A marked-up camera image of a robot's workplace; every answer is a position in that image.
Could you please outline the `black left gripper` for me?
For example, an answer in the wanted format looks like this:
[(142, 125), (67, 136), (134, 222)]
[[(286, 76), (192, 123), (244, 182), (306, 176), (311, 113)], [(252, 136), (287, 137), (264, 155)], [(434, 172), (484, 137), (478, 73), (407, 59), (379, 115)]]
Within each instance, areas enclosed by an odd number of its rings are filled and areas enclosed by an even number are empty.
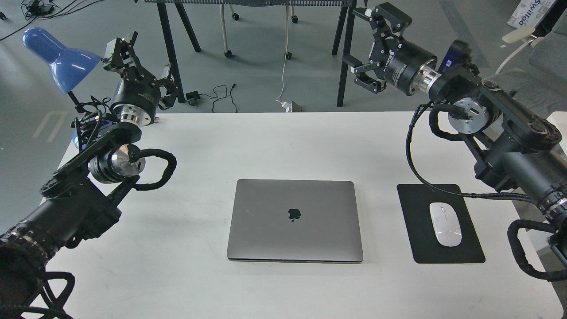
[[(164, 66), (163, 77), (160, 79), (153, 75), (143, 75), (138, 69), (140, 61), (133, 50), (137, 35), (133, 31), (125, 38), (108, 42), (102, 67), (122, 78), (111, 105), (112, 113), (119, 122), (148, 126), (155, 122), (157, 107), (170, 109), (174, 106), (180, 89), (178, 77), (174, 75), (177, 70), (174, 63)], [(160, 88), (165, 89), (163, 96)]]

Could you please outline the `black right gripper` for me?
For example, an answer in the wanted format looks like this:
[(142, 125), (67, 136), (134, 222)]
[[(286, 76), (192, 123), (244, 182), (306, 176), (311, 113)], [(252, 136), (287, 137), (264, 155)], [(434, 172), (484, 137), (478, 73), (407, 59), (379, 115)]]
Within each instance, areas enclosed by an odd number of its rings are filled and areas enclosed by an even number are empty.
[[(412, 18), (389, 2), (373, 9), (355, 8), (353, 14), (369, 22), (374, 42), (369, 54), (370, 63), (363, 64), (350, 54), (343, 54), (345, 62), (355, 76), (355, 83), (371, 93), (380, 93), (387, 82), (399, 91), (411, 96), (417, 90), (416, 77), (423, 67), (437, 65), (438, 57), (433, 53), (403, 39), (403, 32), (412, 23)], [(384, 62), (383, 79), (367, 75)]]

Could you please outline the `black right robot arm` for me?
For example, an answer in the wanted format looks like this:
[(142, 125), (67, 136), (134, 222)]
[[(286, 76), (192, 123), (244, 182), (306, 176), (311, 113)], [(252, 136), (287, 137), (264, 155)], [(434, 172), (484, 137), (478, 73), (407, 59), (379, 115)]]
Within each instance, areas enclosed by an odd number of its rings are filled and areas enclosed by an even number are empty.
[(372, 93), (391, 85), (407, 96), (424, 92), (429, 98), (417, 107), (405, 141), (406, 158), (415, 176), (432, 190), (439, 190), (419, 175), (410, 148), (415, 124), (429, 109), (431, 132), (442, 139), (463, 141), (476, 159), (476, 179), (494, 189), (494, 193), (459, 196), (536, 206), (545, 222), (520, 219), (508, 227), (513, 257), (529, 276), (565, 280), (566, 270), (537, 271), (518, 239), (522, 228), (550, 233), (551, 250), (566, 263), (566, 163), (552, 151), (562, 139), (560, 131), (497, 84), (482, 79), (466, 42), (455, 40), (438, 63), (431, 52), (403, 37), (412, 19), (393, 4), (354, 8), (352, 16), (368, 22), (374, 38), (369, 62), (349, 54), (342, 57), (355, 74), (356, 84)]

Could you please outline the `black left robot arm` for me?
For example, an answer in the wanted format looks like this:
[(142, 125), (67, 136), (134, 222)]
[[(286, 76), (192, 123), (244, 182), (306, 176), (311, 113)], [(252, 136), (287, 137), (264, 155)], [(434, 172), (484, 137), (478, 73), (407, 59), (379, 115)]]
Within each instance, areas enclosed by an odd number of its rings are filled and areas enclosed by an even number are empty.
[[(44, 60), (61, 93), (71, 97), (83, 118), (75, 119), (78, 153), (42, 186), (45, 201), (1, 236), (1, 317), (68, 319), (63, 307), (74, 288), (68, 272), (47, 271), (61, 248), (98, 238), (119, 221), (118, 206), (131, 189), (150, 191), (170, 180), (177, 161), (161, 149), (136, 147), (141, 127), (155, 121), (157, 109), (173, 106), (179, 86), (172, 66), (156, 78), (134, 51), (137, 33), (108, 43), (105, 57), (67, 48), (48, 31), (30, 28), (23, 44)], [(85, 110), (72, 93), (97, 65), (121, 77), (108, 111)]]

